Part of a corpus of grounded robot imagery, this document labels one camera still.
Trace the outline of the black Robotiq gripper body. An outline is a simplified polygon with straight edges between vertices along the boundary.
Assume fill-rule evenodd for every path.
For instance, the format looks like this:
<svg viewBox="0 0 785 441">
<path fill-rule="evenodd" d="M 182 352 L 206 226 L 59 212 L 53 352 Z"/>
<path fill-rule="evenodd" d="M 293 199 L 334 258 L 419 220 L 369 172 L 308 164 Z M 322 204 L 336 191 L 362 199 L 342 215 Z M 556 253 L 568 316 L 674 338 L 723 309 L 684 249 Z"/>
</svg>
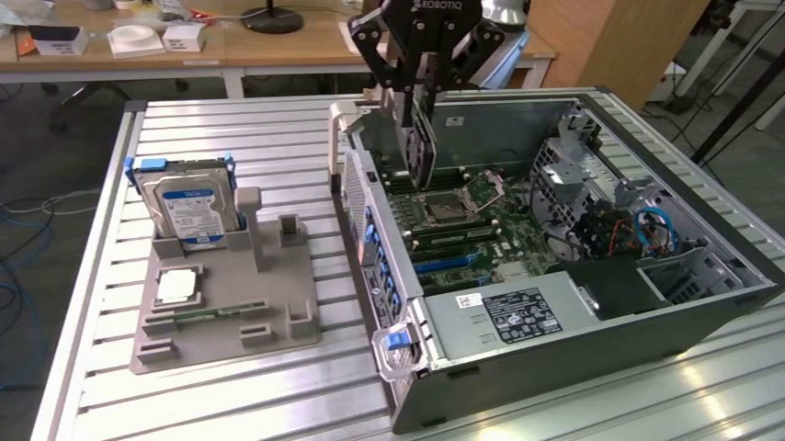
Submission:
<svg viewBox="0 0 785 441">
<path fill-rule="evenodd" d="M 380 3 L 381 20 L 400 53 L 451 51 L 481 19 L 479 1 L 404 1 Z"/>
</svg>

